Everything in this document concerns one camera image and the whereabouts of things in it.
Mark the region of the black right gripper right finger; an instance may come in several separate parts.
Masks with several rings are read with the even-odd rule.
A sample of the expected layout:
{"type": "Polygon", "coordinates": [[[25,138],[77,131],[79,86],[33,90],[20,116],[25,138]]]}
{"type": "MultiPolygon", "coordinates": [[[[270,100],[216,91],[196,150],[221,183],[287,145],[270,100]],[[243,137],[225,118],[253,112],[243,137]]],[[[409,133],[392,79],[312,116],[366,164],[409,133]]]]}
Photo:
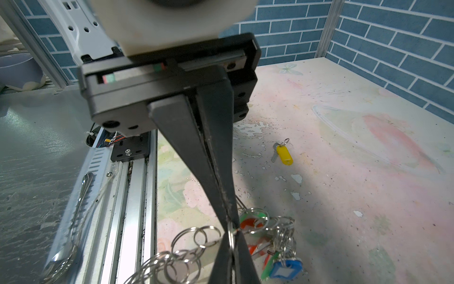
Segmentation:
{"type": "Polygon", "coordinates": [[[244,234],[239,231],[235,235],[234,269],[236,284],[260,284],[254,262],[244,234]]]}

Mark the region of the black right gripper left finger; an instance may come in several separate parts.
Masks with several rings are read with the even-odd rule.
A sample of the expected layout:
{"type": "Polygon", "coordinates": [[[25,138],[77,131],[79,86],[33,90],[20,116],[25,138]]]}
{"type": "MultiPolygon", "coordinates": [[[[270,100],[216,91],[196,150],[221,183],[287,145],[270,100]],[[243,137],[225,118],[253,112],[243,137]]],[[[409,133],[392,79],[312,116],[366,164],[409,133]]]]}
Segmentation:
{"type": "Polygon", "coordinates": [[[228,234],[224,234],[208,284],[232,284],[234,255],[228,234]]]}

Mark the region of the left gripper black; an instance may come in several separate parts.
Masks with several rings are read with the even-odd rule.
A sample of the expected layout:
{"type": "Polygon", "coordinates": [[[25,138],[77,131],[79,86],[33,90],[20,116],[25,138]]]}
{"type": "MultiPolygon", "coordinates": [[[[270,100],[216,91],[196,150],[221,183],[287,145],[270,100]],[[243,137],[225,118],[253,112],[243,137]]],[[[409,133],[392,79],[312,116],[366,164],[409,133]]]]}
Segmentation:
{"type": "Polygon", "coordinates": [[[245,33],[108,58],[79,68],[80,93],[105,130],[131,137],[157,126],[200,182],[221,226],[237,229],[233,121],[248,114],[260,57],[255,35],[245,33]],[[205,143],[185,96],[196,89],[205,143]]]}

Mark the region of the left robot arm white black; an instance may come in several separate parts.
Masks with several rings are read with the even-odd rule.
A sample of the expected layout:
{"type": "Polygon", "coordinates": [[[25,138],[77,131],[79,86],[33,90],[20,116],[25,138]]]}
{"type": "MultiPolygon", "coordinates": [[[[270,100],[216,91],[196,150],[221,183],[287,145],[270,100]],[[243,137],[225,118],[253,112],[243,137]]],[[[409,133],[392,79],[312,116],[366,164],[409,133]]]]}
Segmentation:
{"type": "Polygon", "coordinates": [[[252,33],[220,37],[255,1],[43,1],[73,60],[91,118],[159,130],[201,183],[222,227],[238,227],[233,124],[261,57],[252,33]]]}

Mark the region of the red key tag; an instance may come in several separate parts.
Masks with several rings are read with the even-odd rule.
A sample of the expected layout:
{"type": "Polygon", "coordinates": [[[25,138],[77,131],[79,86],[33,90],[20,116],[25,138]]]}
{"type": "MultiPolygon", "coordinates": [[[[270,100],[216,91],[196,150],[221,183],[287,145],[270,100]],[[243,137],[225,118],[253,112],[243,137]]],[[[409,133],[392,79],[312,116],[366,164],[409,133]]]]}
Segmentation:
{"type": "Polygon", "coordinates": [[[245,235],[251,256],[260,253],[270,243],[268,223],[270,216],[261,208],[248,208],[240,214],[240,229],[245,235]]]}

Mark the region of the blue key tag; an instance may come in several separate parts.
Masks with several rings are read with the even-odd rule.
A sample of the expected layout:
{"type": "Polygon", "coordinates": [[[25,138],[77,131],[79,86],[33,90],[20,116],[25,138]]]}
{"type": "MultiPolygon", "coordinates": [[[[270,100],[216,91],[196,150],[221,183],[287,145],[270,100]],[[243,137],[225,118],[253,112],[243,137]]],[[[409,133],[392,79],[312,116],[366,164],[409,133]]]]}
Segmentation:
{"type": "Polygon", "coordinates": [[[303,263],[299,259],[275,261],[270,272],[270,279],[293,280],[303,271],[303,263]]]}

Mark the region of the yellow key tag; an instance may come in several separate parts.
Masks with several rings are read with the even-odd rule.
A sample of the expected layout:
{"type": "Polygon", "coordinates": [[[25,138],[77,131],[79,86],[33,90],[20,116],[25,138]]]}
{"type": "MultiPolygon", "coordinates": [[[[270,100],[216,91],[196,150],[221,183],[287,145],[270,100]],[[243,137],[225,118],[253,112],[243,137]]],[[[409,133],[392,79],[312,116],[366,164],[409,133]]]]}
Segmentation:
{"type": "Polygon", "coordinates": [[[273,144],[273,156],[271,158],[271,162],[274,163],[279,158],[281,162],[286,165],[290,166],[293,164],[293,158],[288,151],[287,144],[289,143],[290,139],[286,138],[282,142],[274,143],[273,144]]]}

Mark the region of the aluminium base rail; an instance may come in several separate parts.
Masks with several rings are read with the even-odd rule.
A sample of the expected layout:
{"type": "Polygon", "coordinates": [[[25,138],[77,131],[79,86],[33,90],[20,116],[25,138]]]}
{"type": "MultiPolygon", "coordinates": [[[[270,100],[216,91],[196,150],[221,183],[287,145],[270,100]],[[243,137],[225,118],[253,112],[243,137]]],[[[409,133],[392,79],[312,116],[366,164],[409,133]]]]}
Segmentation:
{"type": "Polygon", "coordinates": [[[66,243],[84,175],[93,172],[95,178],[78,222],[106,184],[106,174],[115,176],[86,220],[76,261],[57,284],[123,284],[157,250],[157,131],[102,147],[105,136],[101,130],[88,151],[46,265],[66,243]]]}

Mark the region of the aluminium corner post right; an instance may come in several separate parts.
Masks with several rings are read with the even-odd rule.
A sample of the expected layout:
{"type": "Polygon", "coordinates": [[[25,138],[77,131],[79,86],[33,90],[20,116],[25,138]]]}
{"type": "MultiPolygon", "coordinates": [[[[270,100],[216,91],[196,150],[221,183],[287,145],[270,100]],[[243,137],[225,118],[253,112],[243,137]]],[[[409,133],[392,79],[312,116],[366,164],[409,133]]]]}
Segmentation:
{"type": "Polygon", "coordinates": [[[333,0],[327,15],[325,27],[323,28],[315,58],[326,56],[329,44],[335,32],[336,25],[339,21],[345,0],[333,0]]]}

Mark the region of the aluminium corner post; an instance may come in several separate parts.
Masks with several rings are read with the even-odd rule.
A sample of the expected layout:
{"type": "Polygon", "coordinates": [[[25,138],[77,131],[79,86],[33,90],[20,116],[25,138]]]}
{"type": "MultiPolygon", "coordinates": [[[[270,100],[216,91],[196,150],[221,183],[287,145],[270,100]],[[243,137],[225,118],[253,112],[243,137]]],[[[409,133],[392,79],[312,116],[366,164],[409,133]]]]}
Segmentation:
{"type": "Polygon", "coordinates": [[[335,32],[336,25],[339,21],[345,0],[333,0],[327,15],[325,27],[323,28],[315,58],[326,56],[329,44],[335,32]]]}
{"type": "Polygon", "coordinates": [[[59,37],[60,32],[39,1],[1,1],[1,17],[55,87],[73,84],[52,55],[56,48],[48,38],[59,37]]]}

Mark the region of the aluminium corner post left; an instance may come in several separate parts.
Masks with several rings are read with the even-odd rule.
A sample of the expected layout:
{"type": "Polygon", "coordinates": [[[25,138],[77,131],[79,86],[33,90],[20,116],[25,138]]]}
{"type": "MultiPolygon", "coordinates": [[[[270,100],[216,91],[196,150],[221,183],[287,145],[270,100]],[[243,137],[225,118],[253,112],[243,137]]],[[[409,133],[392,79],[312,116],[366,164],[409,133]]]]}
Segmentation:
{"type": "Polygon", "coordinates": [[[1,17],[55,87],[73,84],[52,55],[56,48],[48,38],[59,37],[60,32],[39,1],[1,1],[1,17]]]}

